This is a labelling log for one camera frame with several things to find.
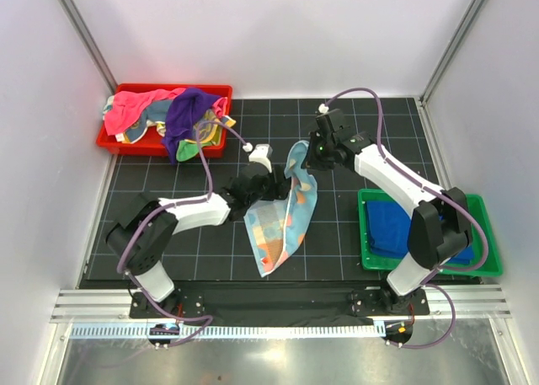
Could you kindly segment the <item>pastel patterned towel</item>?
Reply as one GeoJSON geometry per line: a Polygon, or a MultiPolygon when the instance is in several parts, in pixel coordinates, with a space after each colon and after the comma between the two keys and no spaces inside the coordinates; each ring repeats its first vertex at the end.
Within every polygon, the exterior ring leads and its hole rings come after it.
{"type": "Polygon", "coordinates": [[[284,175],[291,180],[283,200],[258,201],[243,218],[260,276],[277,270],[300,247],[318,201],[318,183],[302,168],[308,143],[290,149],[284,175]]]}

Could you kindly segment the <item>pink towel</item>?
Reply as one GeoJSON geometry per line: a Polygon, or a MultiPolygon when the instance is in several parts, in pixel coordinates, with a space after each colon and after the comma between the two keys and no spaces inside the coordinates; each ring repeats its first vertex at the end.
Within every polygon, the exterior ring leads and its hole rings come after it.
{"type": "Polygon", "coordinates": [[[185,88],[158,88],[142,93],[120,91],[110,96],[103,110],[104,128],[108,136],[125,132],[137,122],[142,111],[154,101],[174,99],[185,88]]]}

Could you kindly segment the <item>blue towel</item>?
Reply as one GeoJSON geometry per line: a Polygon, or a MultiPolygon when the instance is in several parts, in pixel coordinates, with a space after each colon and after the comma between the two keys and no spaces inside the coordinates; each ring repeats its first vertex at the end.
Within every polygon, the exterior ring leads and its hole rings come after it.
{"type": "Polygon", "coordinates": [[[434,201],[419,205],[411,215],[394,201],[369,200],[362,205],[361,248],[369,270],[390,270],[409,256],[428,269],[448,262],[458,269],[476,260],[471,223],[454,208],[434,201]]]}

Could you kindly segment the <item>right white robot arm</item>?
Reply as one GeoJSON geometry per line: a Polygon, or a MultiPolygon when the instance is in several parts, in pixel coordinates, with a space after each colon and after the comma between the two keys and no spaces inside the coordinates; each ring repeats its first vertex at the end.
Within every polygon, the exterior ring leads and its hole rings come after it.
{"type": "Polygon", "coordinates": [[[399,314],[438,268],[472,244],[467,198],[458,188],[444,190],[418,176],[368,133],[347,125],[339,109],[322,105],[316,123],[302,167],[325,171],[341,165],[384,190],[410,219],[408,252],[379,294],[381,308],[399,314]]]}

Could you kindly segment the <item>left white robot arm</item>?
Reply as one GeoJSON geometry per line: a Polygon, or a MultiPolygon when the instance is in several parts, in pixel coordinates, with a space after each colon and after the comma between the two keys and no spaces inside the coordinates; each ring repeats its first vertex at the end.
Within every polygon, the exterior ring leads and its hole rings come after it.
{"type": "Polygon", "coordinates": [[[143,299],[137,304],[168,318],[180,309],[179,289],[161,258],[173,235],[220,226],[246,216],[261,201],[284,200],[291,178],[280,165],[268,170],[250,163],[217,192],[183,199],[159,199],[140,193],[114,221],[105,243],[119,257],[120,273],[130,273],[143,299]]]}

